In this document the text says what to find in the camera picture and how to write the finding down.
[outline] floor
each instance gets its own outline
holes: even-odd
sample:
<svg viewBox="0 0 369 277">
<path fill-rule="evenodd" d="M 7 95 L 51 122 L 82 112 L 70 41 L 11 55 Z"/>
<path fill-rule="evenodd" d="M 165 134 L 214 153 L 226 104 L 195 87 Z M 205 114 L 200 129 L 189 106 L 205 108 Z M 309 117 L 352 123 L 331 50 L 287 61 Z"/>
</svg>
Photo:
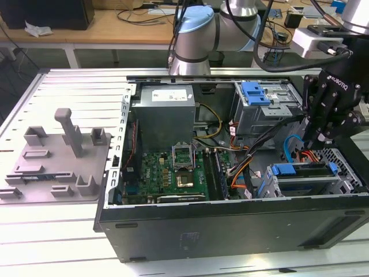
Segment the floor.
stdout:
<svg viewBox="0 0 369 277">
<path fill-rule="evenodd" d="M 164 68 L 167 52 L 155 50 L 152 55 L 150 50 L 118 50 L 119 64 L 112 62 L 110 50 L 77 50 L 82 68 Z M 54 49 L 29 49 L 27 54 L 40 68 L 69 68 L 69 64 L 63 50 Z M 246 68 L 251 66 L 252 53 L 225 52 L 223 67 Z M 294 60 L 290 53 L 283 56 L 282 63 Z M 12 64 L 0 66 L 0 124 L 11 112 L 19 97 L 24 93 L 32 76 L 37 74 L 37 69 L 27 60 L 23 59 L 23 53 L 17 54 L 17 60 Z M 217 53 L 211 53 L 210 60 L 218 59 Z"/>
</svg>

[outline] open computer tower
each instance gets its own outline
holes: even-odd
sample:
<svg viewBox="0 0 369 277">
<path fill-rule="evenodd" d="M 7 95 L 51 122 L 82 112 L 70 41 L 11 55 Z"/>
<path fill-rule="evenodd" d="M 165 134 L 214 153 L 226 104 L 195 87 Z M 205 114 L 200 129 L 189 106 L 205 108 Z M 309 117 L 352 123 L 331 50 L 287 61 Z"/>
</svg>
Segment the open computer tower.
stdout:
<svg viewBox="0 0 369 277">
<path fill-rule="evenodd" d="M 302 77 L 127 81 L 96 217 L 121 262 L 324 249 L 368 222 L 368 160 L 351 139 L 314 151 L 315 162 L 292 139 L 287 161 L 285 139 L 303 120 L 229 178 L 244 147 L 301 114 Z"/>
</svg>

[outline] robotiq logo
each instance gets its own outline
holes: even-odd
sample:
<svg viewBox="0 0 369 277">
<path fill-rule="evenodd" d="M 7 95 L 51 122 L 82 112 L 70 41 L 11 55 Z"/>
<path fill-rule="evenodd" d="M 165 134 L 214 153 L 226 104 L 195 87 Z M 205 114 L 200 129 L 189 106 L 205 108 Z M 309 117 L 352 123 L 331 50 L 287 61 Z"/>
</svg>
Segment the robotiq logo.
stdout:
<svg viewBox="0 0 369 277">
<path fill-rule="evenodd" d="M 329 76 L 329 79 L 331 79 L 332 81 L 334 81 L 337 85 L 339 85 L 341 88 L 343 88 L 344 90 L 347 91 L 348 89 L 348 85 L 346 85 L 344 82 L 342 82 L 340 79 L 335 78 L 333 76 Z"/>
</svg>

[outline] table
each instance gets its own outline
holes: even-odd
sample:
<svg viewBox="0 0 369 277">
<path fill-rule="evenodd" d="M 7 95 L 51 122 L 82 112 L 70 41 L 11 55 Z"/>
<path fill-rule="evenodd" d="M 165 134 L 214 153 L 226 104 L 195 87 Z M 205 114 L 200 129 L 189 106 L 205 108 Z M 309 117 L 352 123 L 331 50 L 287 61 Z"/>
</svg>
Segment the table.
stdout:
<svg viewBox="0 0 369 277">
<path fill-rule="evenodd" d="M 314 73 L 317 72 L 305 70 L 289 75 Z M 163 76 L 167 71 L 58 69 L 38 74 L 0 127 L 0 186 L 25 144 L 22 136 L 29 125 L 43 125 L 47 133 L 63 132 L 53 120 L 57 107 L 72 109 L 73 123 L 80 126 L 82 133 L 101 126 L 117 134 L 122 95 L 119 90 L 127 75 L 140 74 Z M 212 74 L 267 73 L 260 69 L 212 69 Z M 1 276 L 269 276 L 280 274 L 280 268 L 296 271 L 288 273 L 288 277 L 364 276 L 369 272 L 369 224 L 326 250 L 121 264 L 104 233 L 92 230 L 96 206 L 0 206 Z"/>
<path fill-rule="evenodd" d="M 287 11 L 291 5 L 305 6 L 299 0 L 291 0 L 288 3 L 275 2 L 273 8 Z M 130 20 L 146 20 L 158 15 L 144 14 L 132 15 Z M 166 19 L 161 20 L 163 24 L 155 26 L 137 26 L 119 21 L 114 10 L 95 10 L 95 18 L 86 31 L 73 31 L 65 29 L 53 29 L 53 35 L 35 38 L 23 29 L 9 29 L 3 24 L 8 35 L 22 48 L 55 48 L 63 49 L 71 68 L 80 68 L 80 62 L 76 56 L 76 49 L 111 49 L 114 62 L 118 62 L 116 50 L 167 50 L 172 38 L 172 24 Z M 283 24 L 284 19 L 276 19 Z M 302 20 L 301 26 L 313 24 L 315 20 Z M 265 32 L 264 42 L 272 42 L 270 31 Z M 0 48 L 6 52 L 8 57 L 15 60 L 13 54 L 14 45 L 0 32 Z"/>
</svg>

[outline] motherboard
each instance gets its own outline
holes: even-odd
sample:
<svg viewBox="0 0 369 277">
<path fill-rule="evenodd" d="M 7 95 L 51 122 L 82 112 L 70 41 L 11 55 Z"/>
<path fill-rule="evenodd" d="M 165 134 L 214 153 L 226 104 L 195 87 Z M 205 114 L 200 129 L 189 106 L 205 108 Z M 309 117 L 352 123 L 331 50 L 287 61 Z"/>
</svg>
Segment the motherboard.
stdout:
<svg viewBox="0 0 369 277">
<path fill-rule="evenodd" d="M 142 155 L 141 178 L 125 185 L 127 204 L 221 200 L 228 194 L 226 151 L 148 152 Z"/>
</svg>

